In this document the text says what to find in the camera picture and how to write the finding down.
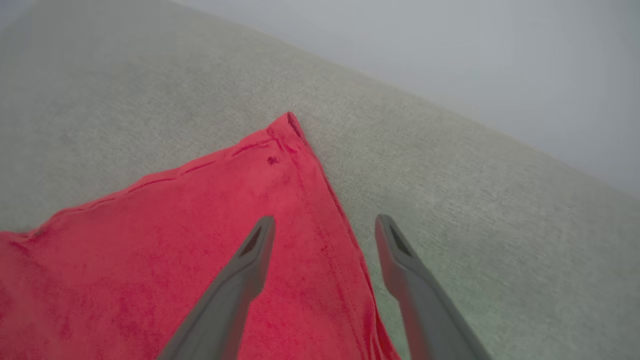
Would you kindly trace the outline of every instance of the gray surface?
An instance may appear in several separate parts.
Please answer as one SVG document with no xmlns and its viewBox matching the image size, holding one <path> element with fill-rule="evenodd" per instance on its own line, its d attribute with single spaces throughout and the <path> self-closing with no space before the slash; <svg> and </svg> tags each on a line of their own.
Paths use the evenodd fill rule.
<svg viewBox="0 0 640 360">
<path fill-rule="evenodd" d="M 382 318 L 375 215 L 496 359 L 640 354 L 640 202 L 433 104 L 153 0 L 47 0 L 0 35 L 0 229 L 122 189 L 294 111 L 355 230 Z"/>
</svg>

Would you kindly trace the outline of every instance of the red fabric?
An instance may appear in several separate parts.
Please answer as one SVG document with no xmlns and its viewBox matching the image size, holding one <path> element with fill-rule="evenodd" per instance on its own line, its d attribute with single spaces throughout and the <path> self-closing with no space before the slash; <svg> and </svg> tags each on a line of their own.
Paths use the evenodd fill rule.
<svg viewBox="0 0 640 360">
<path fill-rule="evenodd" d="M 276 236 L 239 359 L 399 359 L 292 113 L 29 233 L 0 233 L 0 357 L 155 358 L 263 215 Z"/>
</svg>

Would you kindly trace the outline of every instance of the red towel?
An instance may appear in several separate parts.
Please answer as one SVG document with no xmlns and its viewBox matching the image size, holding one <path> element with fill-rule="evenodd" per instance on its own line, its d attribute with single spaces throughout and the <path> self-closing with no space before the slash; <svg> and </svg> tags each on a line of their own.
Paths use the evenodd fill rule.
<svg viewBox="0 0 640 360">
<path fill-rule="evenodd" d="M 0 357 L 154 359 L 263 215 L 275 242 L 238 358 L 399 359 L 292 113 L 29 233 L 0 233 Z"/>
</svg>

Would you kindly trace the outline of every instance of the red cloth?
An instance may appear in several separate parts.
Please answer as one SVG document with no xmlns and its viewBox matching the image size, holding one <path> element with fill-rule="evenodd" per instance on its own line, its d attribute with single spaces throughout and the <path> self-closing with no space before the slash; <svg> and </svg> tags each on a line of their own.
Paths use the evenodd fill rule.
<svg viewBox="0 0 640 360">
<path fill-rule="evenodd" d="M 263 215 L 275 242 L 238 358 L 399 359 L 292 113 L 29 233 L 0 233 L 0 357 L 154 359 Z"/>
</svg>

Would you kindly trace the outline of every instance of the textured gray surface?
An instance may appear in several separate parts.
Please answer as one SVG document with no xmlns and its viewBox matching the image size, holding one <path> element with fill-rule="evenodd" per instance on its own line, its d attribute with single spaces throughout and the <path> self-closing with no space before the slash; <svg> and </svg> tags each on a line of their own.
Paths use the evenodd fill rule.
<svg viewBox="0 0 640 360">
<path fill-rule="evenodd" d="M 396 219 L 496 359 L 640 354 L 640 202 L 433 104 L 153 0 L 47 0 L 0 34 L 0 229 L 298 116 L 367 258 Z"/>
</svg>

